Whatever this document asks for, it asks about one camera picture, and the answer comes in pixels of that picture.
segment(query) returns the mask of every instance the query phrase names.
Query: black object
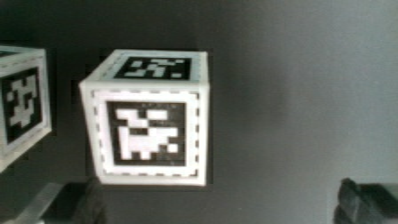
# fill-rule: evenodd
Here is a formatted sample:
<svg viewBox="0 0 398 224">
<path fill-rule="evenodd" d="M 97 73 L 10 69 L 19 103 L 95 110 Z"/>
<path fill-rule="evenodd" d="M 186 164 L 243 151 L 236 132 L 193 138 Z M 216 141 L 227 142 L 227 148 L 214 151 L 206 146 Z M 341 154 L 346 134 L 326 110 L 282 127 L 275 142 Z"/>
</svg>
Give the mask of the black object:
<svg viewBox="0 0 398 224">
<path fill-rule="evenodd" d="M 46 224 L 104 224 L 104 203 L 95 178 L 85 183 L 65 184 L 40 219 Z"/>
<path fill-rule="evenodd" d="M 337 197 L 335 224 L 398 223 L 398 200 L 380 184 L 357 185 L 344 179 Z"/>
</svg>

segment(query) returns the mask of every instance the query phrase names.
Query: cube face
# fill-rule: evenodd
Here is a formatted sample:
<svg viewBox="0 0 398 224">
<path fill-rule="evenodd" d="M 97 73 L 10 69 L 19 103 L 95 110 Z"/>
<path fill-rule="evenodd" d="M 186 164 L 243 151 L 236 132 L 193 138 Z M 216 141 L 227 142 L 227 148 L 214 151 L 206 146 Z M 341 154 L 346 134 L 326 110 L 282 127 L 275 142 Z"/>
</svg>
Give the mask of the cube face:
<svg viewBox="0 0 398 224">
<path fill-rule="evenodd" d="M 200 54 L 115 51 L 81 82 L 94 166 L 103 183 L 206 184 L 207 84 L 191 79 L 206 77 L 191 73 L 198 59 L 206 60 Z"/>
<path fill-rule="evenodd" d="M 198 53 L 172 51 L 119 51 L 108 58 L 111 65 L 101 80 L 206 81 Z"/>
<path fill-rule="evenodd" d="M 0 171 L 51 130 L 44 51 L 0 47 Z"/>
</svg>

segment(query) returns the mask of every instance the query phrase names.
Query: white cube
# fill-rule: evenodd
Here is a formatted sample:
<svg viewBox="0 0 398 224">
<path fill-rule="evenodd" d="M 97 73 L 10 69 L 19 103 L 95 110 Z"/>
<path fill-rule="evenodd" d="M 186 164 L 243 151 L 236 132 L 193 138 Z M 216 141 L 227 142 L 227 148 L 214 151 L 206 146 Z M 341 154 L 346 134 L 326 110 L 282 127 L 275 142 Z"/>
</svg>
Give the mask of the white cube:
<svg viewBox="0 0 398 224">
<path fill-rule="evenodd" d="M 79 90 L 101 182 L 206 185 L 206 53 L 115 50 Z"/>
<path fill-rule="evenodd" d="M 51 131 L 46 53 L 0 46 L 0 172 Z"/>
</svg>

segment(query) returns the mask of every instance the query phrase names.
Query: cube top face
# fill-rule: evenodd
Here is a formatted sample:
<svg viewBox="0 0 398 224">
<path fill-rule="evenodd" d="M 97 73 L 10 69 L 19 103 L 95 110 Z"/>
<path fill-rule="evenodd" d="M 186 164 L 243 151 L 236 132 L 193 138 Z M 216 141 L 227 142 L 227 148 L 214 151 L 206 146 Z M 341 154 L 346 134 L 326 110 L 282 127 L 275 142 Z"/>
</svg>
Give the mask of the cube top face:
<svg viewBox="0 0 398 224">
<path fill-rule="evenodd" d="M 204 52 L 115 50 L 97 79 L 113 81 L 206 80 L 202 72 Z"/>
<path fill-rule="evenodd" d="M 44 51 L 0 46 L 0 171 L 49 132 Z"/>
<path fill-rule="evenodd" d="M 207 77 L 206 58 L 200 60 L 197 80 Z M 111 78 L 104 83 L 88 77 L 79 85 L 94 167 L 104 184 L 206 185 L 207 83 L 184 75 L 174 82 L 167 74 L 161 80 Z"/>
</svg>

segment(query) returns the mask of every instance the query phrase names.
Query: dark gray background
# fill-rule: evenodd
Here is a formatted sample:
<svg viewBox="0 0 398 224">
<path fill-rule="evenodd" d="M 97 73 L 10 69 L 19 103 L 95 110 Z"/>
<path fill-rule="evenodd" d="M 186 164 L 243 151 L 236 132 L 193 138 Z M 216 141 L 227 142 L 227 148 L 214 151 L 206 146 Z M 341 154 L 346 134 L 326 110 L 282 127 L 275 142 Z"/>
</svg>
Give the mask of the dark gray background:
<svg viewBox="0 0 398 224">
<path fill-rule="evenodd" d="M 76 83 L 115 48 L 209 52 L 213 184 L 104 187 L 111 224 L 330 223 L 341 178 L 396 182 L 396 0 L 0 0 L 0 41 L 47 48 L 55 115 L 1 215 L 92 175 Z"/>
</svg>

